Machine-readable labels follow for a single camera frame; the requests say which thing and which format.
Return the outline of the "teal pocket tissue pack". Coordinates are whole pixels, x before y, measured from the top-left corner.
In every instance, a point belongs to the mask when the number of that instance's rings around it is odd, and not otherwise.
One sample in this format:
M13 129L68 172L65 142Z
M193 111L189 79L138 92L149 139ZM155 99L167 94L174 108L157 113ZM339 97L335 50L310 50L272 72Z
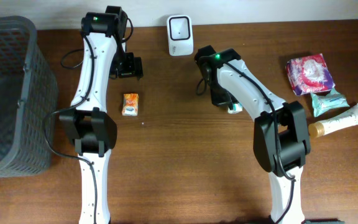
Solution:
M243 107L240 103L233 104L232 109L228 108L229 114L237 114L243 111Z

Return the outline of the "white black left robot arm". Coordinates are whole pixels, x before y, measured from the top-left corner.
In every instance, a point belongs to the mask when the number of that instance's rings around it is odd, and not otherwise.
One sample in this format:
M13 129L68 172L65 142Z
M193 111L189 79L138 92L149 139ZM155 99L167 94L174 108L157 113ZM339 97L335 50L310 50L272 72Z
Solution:
M81 169L80 223L109 223L108 164L117 141L117 124L107 113L110 78L138 79L142 61L127 52L126 27L132 22L119 6L89 12L81 20L83 61L71 105L59 114Z

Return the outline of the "red purple tissue pack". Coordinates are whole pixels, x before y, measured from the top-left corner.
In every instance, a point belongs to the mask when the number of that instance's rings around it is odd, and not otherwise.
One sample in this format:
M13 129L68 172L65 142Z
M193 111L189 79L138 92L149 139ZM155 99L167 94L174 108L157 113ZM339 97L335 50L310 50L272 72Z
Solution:
M285 68L296 96L331 91L335 87L323 54L291 59Z

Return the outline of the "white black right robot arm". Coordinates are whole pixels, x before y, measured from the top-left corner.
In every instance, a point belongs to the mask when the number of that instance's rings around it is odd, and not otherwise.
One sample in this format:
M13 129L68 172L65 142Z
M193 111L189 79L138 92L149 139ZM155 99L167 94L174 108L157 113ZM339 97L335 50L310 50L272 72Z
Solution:
M305 223L300 179L311 151L303 106L286 102L266 88L234 49L216 52L208 45L195 57L215 106L239 103L254 122L253 150L268 173L272 194L272 223Z

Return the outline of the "white green cream tube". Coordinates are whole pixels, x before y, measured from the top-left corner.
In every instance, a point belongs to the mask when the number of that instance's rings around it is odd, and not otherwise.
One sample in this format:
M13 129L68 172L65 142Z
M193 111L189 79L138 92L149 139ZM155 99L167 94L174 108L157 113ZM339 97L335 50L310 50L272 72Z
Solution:
M312 138L318 138L357 125L358 104L335 117L311 123L308 132Z

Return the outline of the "teal wipes packet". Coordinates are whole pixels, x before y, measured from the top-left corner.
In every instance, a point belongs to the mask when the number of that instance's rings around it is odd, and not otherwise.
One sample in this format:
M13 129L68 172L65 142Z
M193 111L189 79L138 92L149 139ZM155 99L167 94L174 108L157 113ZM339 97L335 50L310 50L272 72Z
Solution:
M311 99L314 117L318 117L329 110L349 107L346 97L334 88L325 96L312 93Z

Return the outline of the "orange pocket tissue pack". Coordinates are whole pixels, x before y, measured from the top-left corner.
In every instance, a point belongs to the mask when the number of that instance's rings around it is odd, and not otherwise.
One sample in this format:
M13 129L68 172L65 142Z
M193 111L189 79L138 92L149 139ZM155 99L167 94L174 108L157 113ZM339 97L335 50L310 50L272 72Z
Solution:
M122 115L137 116L139 111L139 95L137 93L124 94Z

